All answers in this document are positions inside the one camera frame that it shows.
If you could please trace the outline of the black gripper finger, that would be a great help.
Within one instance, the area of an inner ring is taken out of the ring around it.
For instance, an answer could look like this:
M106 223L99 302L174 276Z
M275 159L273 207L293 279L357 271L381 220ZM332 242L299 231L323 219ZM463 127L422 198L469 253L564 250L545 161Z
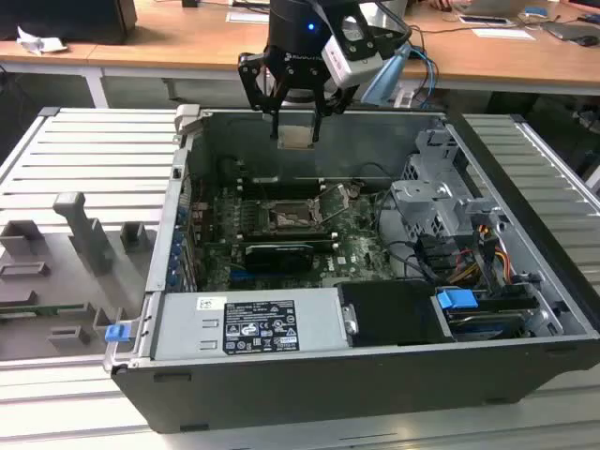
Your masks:
M278 90L272 90L265 94L258 83L258 78L264 64L264 53L242 52L238 56L238 75L247 95L250 108L255 112L261 112L271 117L271 139L278 138L279 110L282 99L278 96Z
M338 88L330 97L326 98L323 87L313 90L315 108L313 111L311 140L317 142L324 117L332 114L342 114L348 106L348 90Z

